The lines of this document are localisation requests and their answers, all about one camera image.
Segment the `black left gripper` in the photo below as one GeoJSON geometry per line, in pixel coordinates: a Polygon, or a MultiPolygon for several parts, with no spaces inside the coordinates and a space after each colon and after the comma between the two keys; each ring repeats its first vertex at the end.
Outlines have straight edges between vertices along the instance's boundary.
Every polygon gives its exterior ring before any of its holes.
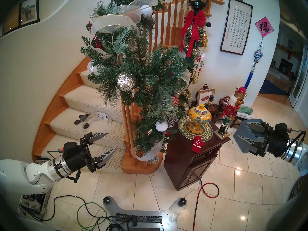
{"type": "Polygon", "coordinates": [[[93,173],[104,167],[117,148],[114,147],[102,155],[92,158],[88,145],[92,145],[95,141],[102,139],[108,134],[108,132],[98,132],[94,134],[90,132],[81,138],[80,145],[77,145],[76,142],[65,143],[63,146],[63,159],[69,170],[74,173],[87,166],[87,168],[93,173]]]}

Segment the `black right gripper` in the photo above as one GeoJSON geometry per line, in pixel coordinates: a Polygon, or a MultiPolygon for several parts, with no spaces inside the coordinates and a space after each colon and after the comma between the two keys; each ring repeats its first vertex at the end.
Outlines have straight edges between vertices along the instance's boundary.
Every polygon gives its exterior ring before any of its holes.
{"type": "Polygon", "coordinates": [[[237,144],[242,153],[251,153],[264,157],[266,152],[275,157],[281,157],[289,141],[288,128],[286,124],[276,124],[275,128],[265,122],[248,122],[246,127],[254,135],[266,135],[254,139],[237,135],[237,144]]]}

